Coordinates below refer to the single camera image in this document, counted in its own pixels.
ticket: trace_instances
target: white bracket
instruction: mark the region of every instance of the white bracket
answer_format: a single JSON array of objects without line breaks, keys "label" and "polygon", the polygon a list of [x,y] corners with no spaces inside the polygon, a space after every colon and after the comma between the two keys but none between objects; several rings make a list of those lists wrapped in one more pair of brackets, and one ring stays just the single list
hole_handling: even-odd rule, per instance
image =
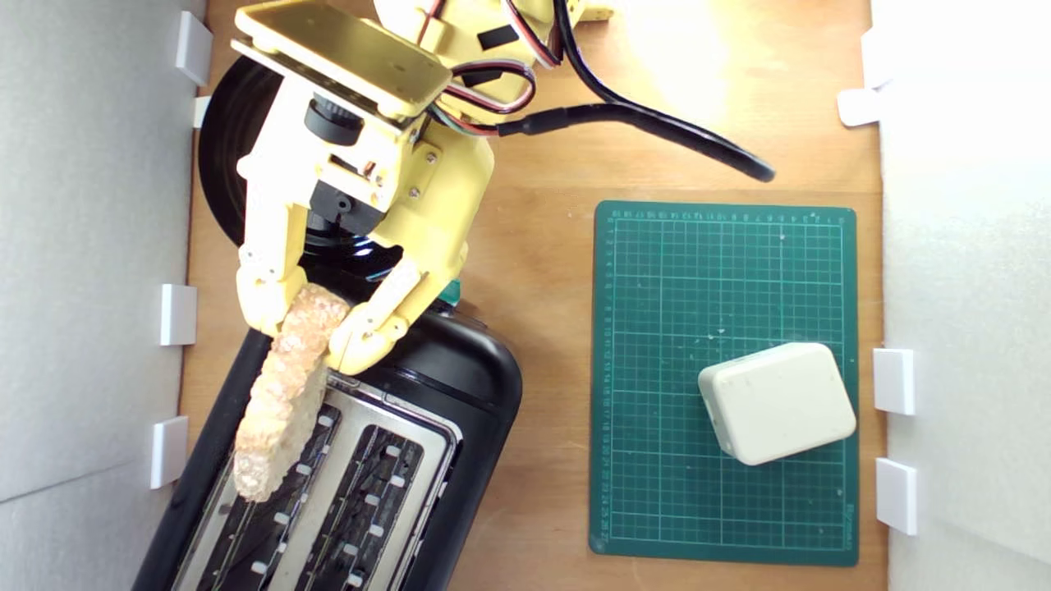
[{"label": "white bracket", "polygon": [[861,60],[865,87],[841,90],[837,97],[840,121],[847,127],[880,120],[880,88],[893,80],[898,62],[893,36],[877,25],[866,30],[861,36]]},{"label": "white bracket", "polygon": [[189,420],[186,416],[176,416],[153,425],[149,488],[156,490],[179,478],[186,467],[188,441]]},{"label": "white bracket", "polygon": [[204,124],[204,114],[208,110],[208,103],[211,102],[211,95],[198,97],[193,100],[193,128],[200,129]]},{"label": "white bracket", "polygon": [[875,461],[875,518],[906,535],[916,534],[916,469]]},{"label": "white bracket", "polygon": [[197,342],[197,287],[166,283],[161,287],[161,345]]},{"label": "white bracket", "polygon": [[873,349],[875,408],[898,414],[916,413],[915,372],[910,349]]},{"label": "white bracket", "polygon": [[176,49],[176,67],[198,86],[208,83],[211,70],[212,35],[208,27],[189,11],[179,16],[179,46]]}]

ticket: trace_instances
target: white wall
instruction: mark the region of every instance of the white wall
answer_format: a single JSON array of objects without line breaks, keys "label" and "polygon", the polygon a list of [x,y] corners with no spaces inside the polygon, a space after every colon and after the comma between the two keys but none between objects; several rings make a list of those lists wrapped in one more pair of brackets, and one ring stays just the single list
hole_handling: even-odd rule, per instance
[{"label": "white wall", "polygon": [[888,456],[919,474],[892,591],[1051,589],[1051,6],[873,0],[900,27],[880,93],[886,344],[918,414]]},{"label": "white wall", "polygon": [[0,0],[0,590],[127,588],[170,491],[149,429],[182,351],[193,0]]}]

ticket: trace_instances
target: white box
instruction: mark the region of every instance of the white box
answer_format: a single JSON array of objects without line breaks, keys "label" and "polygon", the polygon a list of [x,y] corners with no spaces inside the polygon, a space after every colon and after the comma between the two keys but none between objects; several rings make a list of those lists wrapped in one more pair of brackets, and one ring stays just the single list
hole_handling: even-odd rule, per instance
[{"label": "white box", "polygon": [[858,427],[832,351],[788,343],[698,378],[723,451],[756,466],[850,436]]}]

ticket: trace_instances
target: yellow mounting plate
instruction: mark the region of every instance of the yellow mounting plate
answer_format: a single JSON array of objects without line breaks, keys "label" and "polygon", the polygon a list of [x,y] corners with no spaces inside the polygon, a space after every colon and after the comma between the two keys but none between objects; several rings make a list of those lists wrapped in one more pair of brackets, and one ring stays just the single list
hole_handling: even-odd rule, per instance
[{"label": "yellow mounting plate", "polygon": [[452,79],[431,54],[317,0],[244,6],[234,24],[255,47],[284,54],[375,101],[388,117],[419,115]]}]

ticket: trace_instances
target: black cable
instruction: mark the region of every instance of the black cable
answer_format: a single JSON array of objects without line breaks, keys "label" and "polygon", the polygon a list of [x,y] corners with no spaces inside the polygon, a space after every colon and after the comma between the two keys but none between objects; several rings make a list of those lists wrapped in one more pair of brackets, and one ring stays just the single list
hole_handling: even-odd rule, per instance
[{"label": "black cable", "polygon": [[721,142],[698,142],[697,134],[693,129],[673,121],[656,119],[632,105],[617,103],[595,103],[542,110],[516,121],[500,123],[496,126],[496,131],[500,136],[515,134],[536,136],[571,125],[599,121],[626,123],[663,140],[703,154],[756,179],[764,179],[769,170],[765,164],[757,161],[755,157],[744,150]]},{"label": "black cable", "polygon": [[[566,2],[568,0],[554,0],[555,28],[558,29],[562,52],[564,53],[565,58],[569,59],[570,65],[573,66],[574,72],[577,73],[580,80],[583,81],[584,85],[586,85],[593,93],[606,103],[627,107],[650,118],[650,122],[646,122],[645,119],[633,118],[632,124],[644,131],[665,139],[667,139],[665,135],[680,138],[680,140],[686,140],[692,136],[692,142],[679,140],[675,141],[680,145],[704,154],[705,156],[709,156],[723,164],[729,165],[757,180],[768,182],[774,179],[775,170],[772,167],[763,162],[757,156],[748,152],[726,138],[723,138],[722,136],[709,131],[699,125],[695,125],[677,117],[673,117],[665,113],[661,113],[636,103],[618,95],[612,88],[603,84],[584,62],[583,55],[580,53],[580,46],[577,45],[576,37],[573,34],[573,21],[570,17],[570,9]],[[724,158],[728,157],[730,154],[733,154],[734,157],[728,160],[724,160]]]}]

